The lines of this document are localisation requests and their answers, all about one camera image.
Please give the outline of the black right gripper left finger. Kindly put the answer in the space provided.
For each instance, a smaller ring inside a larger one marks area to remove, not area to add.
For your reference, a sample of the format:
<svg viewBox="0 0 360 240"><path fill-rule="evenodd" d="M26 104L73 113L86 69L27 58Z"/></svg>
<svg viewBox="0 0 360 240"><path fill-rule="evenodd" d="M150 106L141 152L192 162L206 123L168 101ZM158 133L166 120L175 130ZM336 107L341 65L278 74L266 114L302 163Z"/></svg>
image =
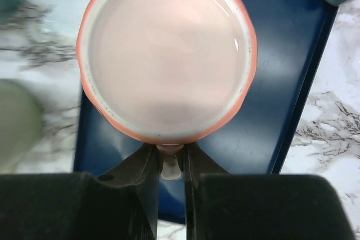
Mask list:
<svg viewBox="0 0 360 240"><path fill-rule="evenodd" d="M2 239L155 239L159 164L144 144L100 176L1 176Z"/></svg>

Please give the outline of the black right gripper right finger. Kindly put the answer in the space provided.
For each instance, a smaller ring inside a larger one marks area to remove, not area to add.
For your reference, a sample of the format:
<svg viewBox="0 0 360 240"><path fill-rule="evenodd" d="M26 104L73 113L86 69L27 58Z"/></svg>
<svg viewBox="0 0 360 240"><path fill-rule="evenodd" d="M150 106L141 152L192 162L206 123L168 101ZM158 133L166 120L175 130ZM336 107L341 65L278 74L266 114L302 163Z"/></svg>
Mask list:
<svg viewBox="0 0 360 240"><path fill-rule="evenodd" d="M233 175L196 143L183 150L188 239L354 239L317 175Z"/></svg>

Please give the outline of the light green mug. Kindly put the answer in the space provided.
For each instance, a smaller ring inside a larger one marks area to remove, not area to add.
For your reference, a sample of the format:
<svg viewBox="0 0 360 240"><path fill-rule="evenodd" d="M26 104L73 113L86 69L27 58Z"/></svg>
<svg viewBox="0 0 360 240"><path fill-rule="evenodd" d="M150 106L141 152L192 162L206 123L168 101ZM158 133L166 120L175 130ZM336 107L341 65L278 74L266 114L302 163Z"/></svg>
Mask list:
<svg viewBox="0 0 360 240"><path fill-rule="evenodd" d="M42 108L19 83L1 80L1 173L16 164L42 137Z"/></svg>

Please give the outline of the pink mug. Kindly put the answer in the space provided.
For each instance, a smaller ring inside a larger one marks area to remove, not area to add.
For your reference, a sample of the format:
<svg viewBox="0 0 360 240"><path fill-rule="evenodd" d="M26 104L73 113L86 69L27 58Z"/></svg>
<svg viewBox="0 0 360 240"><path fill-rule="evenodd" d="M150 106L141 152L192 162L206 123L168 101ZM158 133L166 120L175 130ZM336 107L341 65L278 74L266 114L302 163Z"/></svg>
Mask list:
<svg viewBox="0 0 360 240"><path fill-rule="evenodd" d="M154 144L165 180L179 152L226 125L257 69L242 0L90 0L76 56L83 90L117 130Z"/></svg>

